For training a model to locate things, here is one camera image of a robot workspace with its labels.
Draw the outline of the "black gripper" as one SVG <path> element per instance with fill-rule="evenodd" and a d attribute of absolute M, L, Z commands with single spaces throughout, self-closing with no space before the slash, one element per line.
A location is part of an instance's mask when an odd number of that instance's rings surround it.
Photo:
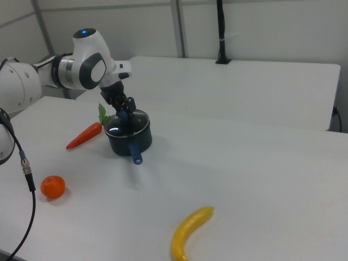
<path fill-rule="evenodd" d="M 110 86 L 100 87 L 100 90 L 106 103 L 111 105 L 117 113 L 121 112 L 122 108 L 124 108 L 128 115 L 134 113 L 135 100 L 133 97 L 127 98 L 124 93 L 124 85 L 122 81 L 118 81 Z"/>

